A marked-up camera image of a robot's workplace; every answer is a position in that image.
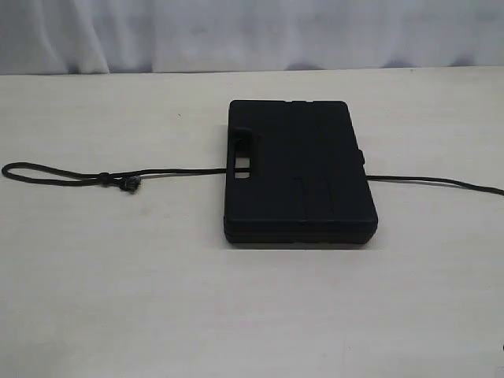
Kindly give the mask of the black plastic carry case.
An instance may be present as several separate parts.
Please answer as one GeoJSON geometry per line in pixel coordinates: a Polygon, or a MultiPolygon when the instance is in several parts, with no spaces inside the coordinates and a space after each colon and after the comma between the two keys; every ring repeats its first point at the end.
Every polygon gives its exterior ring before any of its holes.
{"type": "Polygon", "coordinates": [[[233,244],[366,244],[378,215],[342,101],[234,100],[224,235],[233,244]]]}

